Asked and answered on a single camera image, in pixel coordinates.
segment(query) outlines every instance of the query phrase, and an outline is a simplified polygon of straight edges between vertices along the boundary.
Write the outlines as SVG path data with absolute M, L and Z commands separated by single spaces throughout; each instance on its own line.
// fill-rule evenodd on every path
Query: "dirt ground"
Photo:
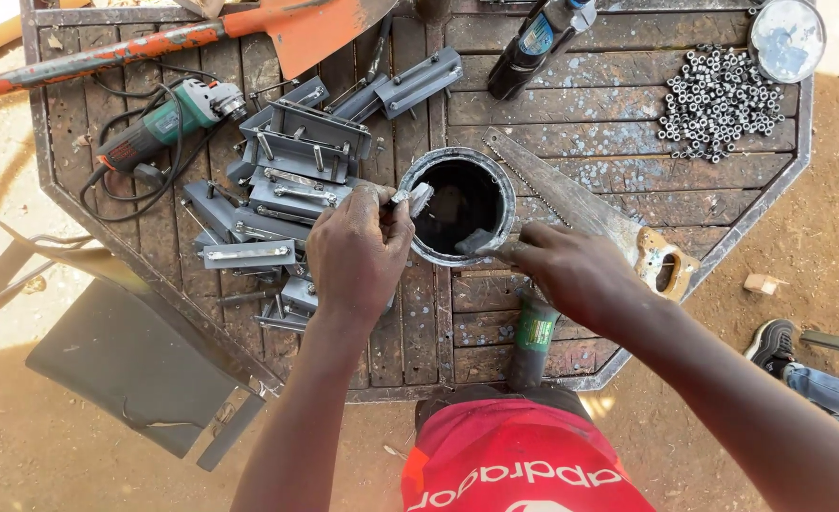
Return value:
M 830 48 L 815 82 L 812 165 L 685 308 L 737 350 L 775 317 L 839 334 L 839 2 L 818 2 Z M 0 70 L 23 62 L 17 44 L 0 50 Z M 0 219 L 30 235 L 80 228 L 37 187 L 27 96 L 0 100 Z M 0 252 L 8 238 L 0 229 Z M 789 282 L 776 296 L 741 288 L 750 273 Z M 33 342 L 55 323 L 88 280 L 62 268 L 42 293 L 20 295 L 0 312 L 0 511 L 225 510 L 254 436 L 251 425 L 213 473 L 179 460 L 101 413 L 93 404 L 24 367 Z M 839 354 L 798 345 L 799 361 L 839 375 Z M 637 361 L 587 405 L 634 483 L 659 509 L 767 510 L 739 467 L 679 396 Z M 413 403 L 346 408 L 337 456 L 333 510 L 401 509 L 401 460 Z M 779 449 L 771 447 L 770 457 Z

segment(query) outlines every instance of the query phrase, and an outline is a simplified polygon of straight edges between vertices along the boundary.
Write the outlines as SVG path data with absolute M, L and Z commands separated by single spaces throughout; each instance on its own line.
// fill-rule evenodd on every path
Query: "saw blade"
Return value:
M 641 224 L 601 200 L 493 127 L 483 142 L 570 228 L 612 240 L 631 266 L 638 259 Z

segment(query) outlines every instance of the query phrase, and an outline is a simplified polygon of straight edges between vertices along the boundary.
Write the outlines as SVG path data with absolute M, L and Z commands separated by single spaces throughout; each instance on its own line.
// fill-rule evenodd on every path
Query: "metal table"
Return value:
M 485 77 L 517 31 L 517 16 L 531 4 L 451 0 L 452 16 L 439 27 L 414 18 L 409 3 L 397 6 L 391 51 L 382 68 L 397 73 L 445 45 L 463 55 L 465 76 L 450 99 L 438 94 L 417 106 L 417 119 L 367 119 L 375 146 L 362 162 L 362 177 L 395 186 L 416 157 L 461 145 L 487 151 L 482 134 L 496 126 L 609 203 L 645 219 L 666 239 L 702 259 L 689 292 L 755 225 L 807 166 L 811 148 L 812 78 L 786 88 L 788 120 L 770 137 L 744 137 L 738 153 L 722 163 L 670 159 L 678 143 L 654 132 L 665 80 L 674 76 L 687 49 L 699 43 L 744 47 L 751 0 L 598 0 L 596 26 L 576 39 L 569 53 L 537 78 L 516 102 L 497 103 L 485 92 Z M 22 0 L 29 62 L 138 37 L 195 21 L 179 7 L 108 9 L 47 8 Z M 250 6 L 233 5 L 228 9 Z M 307 74 L 321 75 L 331 97 L 368 67 L 376 30 L 334 53 Z M 181 53 L 163 62 L 202 68 L 244 92 L 277 83 L 279 69 L 270 40 L 248 36 Z M 147 90 L 178 76 L 145 62 L 109 70 L 109 87 Z M 200 228 L 180 206 L 182 186 L 193 180 L 223 180 L 241 139 L 224 127 L 206 151 L 147 215 L 134 222 L 101 224 L 87 216 L 74 194 L 92 172 L 92 146 L 78 136 L 95 135 L 102 123 L 135 100 L 104 92 L 90 79 L 76 79 L 31 92 L 40 182 L 53 200 L 108 249 L 178 308 L 243 367 L 279 393 L 296 361 L 300 336 L 263 330 L 251 320 L 260 305 L 218 308 L 217 297 L 251 292 L 246 278 L 206 271 L 191 244 Z M 157 162 L 165 167 L 166 157 Z M 555 221 L 542 201 L 515 183 L 516 230 L 528 219 Z M 131 206 L 95 192 L 99 210 L 126 213 Z M 349 402 L 417 400 L 437 387 L 497 383 L 511 355 L 511 327 L 520 276 L 498 262 L 468 268 L 434 267 L 411 254 L 391 311 L 367 341 L 350 382 Z M 550 348 L 550 381 L 577 390 L 599 389 L 630 354 L 568 320 Z

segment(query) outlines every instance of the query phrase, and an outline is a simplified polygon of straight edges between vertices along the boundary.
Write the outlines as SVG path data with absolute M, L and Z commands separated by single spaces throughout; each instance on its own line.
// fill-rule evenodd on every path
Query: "person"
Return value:
M 357 186 L 312 228 L 306 251 L 320 307 L 255 442 L 234 512 L 329 507 L 347 385 L 414 232 L 406 201 L 380 213 L 390 194 Z M 511 258 L 555 308 L 672 386 L 773 510 L 839 510 L 833 418 L 651 292 L 607 238 L 534 222 L 520 240 L 529 246 Z M 572 407 L 479 398 L 439 403 L 420 426 L 401 478 L 405 510 L 653 510 Z
M 755 331 L 754 343 L 744 355 L 839 422 L 839 379 L 795 361 L 791 321 L 783 318 L 767 321 Z

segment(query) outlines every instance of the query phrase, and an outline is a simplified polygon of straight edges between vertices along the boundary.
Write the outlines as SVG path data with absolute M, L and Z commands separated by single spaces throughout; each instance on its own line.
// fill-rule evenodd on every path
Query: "sneaker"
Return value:
M 745 351 L 745 358 L 777 379 L 783 368 L 795 362 L 793 357 L 793 323 L 779 318 L 770 320 L 755 331 L 755 342 Z

